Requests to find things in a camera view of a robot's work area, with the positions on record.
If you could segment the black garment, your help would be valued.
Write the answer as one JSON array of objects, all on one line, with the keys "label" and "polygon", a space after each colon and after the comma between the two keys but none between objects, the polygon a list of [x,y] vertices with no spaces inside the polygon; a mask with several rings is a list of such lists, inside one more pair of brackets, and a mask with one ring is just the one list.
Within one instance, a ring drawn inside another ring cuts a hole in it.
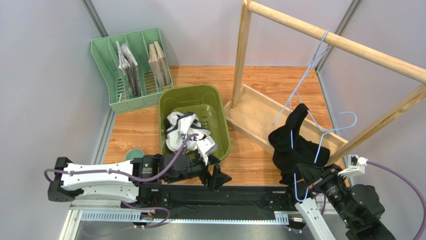
[{"label": "black garment", "polygon": [[317,143],[306,140],[300,135],[303,121],[308,115],[309,108],[300,103],[287,117],[285,125],[277,128],[268,135],[268,141],[273,147],[272,161],[280,170],[282,185],[292,185],[294,174],[301,180],[302,175],[297,164],[323,167],[329,160],[331,151]]}]

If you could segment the white tank top navy trim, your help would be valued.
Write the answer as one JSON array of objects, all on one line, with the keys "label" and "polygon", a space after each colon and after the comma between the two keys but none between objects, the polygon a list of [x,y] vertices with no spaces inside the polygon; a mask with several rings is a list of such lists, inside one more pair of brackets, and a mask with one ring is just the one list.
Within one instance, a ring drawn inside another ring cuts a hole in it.
[{"label": "white tank top navy trim", "polygon": [[177,152],[183,141],[192,134],[196,134],[196,136],[191,137],[186,143],[186,153],[197,150],[196,142],[211,135],[207,128],[202,127],[198,116],[191,111],[187,113],[174,111],[166,117],[164,124],[166,127],[165,144],[172,152]]}]

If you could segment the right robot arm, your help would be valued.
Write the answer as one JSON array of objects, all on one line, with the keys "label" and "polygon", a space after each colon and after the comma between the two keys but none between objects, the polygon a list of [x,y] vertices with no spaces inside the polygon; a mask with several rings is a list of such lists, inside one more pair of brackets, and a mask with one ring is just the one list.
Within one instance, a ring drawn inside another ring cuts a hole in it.
[{"label": "right robot arm", "polygon": [[338,165],[296,165],[307,188],[326,196],[345,223],[350,240],[394,240],[395,237],[381,222],[385,207],[372,185],[356,184],[348,187]]}]

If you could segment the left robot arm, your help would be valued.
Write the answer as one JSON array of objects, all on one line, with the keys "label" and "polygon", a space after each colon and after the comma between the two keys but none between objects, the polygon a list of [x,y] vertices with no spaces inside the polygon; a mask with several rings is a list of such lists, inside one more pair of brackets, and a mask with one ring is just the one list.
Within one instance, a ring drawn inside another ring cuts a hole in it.
[{"label": "left robot arm", "polygon": [[207,162],[186,154],[145,155],[124,162],[83,165],[58,157],[54,168],[44,171],[49,182],[47,197],[51,202],[75,199],[108,199],[125,203],[149,201],[148,190],[162,181],[167,184],[199,178],[211,191],[232,180],[220,169],[213,155]]}]

